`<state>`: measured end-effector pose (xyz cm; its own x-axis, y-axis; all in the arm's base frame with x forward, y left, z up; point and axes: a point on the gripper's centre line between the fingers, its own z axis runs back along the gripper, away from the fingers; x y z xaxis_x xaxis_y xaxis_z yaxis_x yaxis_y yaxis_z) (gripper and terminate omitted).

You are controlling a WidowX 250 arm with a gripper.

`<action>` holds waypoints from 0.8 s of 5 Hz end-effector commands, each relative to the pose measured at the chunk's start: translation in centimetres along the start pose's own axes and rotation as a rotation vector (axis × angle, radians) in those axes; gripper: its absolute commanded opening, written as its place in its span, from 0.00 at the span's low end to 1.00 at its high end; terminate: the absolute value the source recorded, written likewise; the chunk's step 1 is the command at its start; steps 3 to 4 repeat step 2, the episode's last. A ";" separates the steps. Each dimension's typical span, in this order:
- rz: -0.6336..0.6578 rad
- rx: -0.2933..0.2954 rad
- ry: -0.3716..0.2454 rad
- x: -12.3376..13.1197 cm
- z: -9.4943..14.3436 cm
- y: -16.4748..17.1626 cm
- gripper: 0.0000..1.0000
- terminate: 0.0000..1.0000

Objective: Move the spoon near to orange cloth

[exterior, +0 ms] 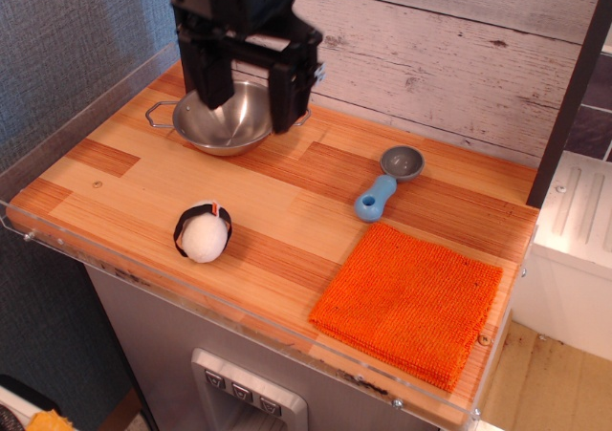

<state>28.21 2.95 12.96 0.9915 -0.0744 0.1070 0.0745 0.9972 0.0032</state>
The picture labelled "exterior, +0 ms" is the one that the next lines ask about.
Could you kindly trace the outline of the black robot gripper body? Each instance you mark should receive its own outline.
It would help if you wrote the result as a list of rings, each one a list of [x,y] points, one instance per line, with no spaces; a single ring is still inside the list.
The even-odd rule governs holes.
[[[216,41],[233,60],[269,72],[274,63],[322,65],[317,46],[322,34],[293,11],[295,0],[171,0],[187,11],[189,38]]]

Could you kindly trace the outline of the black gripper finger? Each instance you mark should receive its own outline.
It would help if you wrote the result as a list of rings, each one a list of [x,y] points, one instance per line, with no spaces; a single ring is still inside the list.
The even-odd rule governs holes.
[[[197,87],[194,90],[200,100],[214,110],[234,94],[231,59],[222,53],[216,41],[190,39],[197,47]]]
[[[303,66],[277,62],[270,68],[268,87],[275,134],[288,132],[306,114],[317,70],[317,62]]]

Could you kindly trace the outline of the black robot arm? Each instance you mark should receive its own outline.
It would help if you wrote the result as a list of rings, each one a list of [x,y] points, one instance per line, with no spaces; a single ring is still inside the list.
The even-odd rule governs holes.
[[[295,0],[171,0],[187,88],[215,109],[234,94],[231,63],[268,73],[276,134],[307,112],[322,77],[322,34],[293,11]]]

